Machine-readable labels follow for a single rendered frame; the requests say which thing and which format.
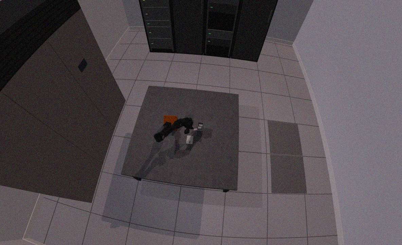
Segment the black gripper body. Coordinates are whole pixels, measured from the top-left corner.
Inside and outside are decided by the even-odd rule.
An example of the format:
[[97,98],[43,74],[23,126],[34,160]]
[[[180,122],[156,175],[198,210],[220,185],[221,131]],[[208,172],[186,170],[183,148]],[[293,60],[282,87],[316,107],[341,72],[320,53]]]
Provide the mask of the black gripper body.
[[186,130],[184,131],[184,134],[188,134],[190,127],[187,127],[186,124],[184,124],[183,126],[186,128]]

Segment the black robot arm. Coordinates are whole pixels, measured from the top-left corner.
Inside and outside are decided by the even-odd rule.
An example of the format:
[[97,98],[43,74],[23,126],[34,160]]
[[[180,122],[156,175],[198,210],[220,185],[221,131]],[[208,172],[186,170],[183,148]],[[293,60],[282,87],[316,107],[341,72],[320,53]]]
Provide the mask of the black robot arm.
[[[186,124],[186,126],[189,127],[189,126],[192,126],[193,121],[192,121],[191,118],[186,117],[186,118],[180,118],[180,119],[176,120],[176,121],[174,122],[174,124],[172,124],[172,126],[171,126],[171,123],[170,123],[170,122],[166,122],[166,123],[163,125],[163,126],[164,126],[164,129],[163,129],[161,132],[156,133],[153,137],[155,138],[155,140],[156,140],[157,142],[161,142],[161,141],[163,141],[163,139],[164,139],[165,137],[167,137],[167,135],[169,135],[172,131],[174,131],[175,129],[178,129],[178,128],[180,128],[180,127],[182,127],[184,124]],[[180,125],[181,125],[181,126],[180,126]],[[164,138],[163,138],[163,135],[164,135]]]

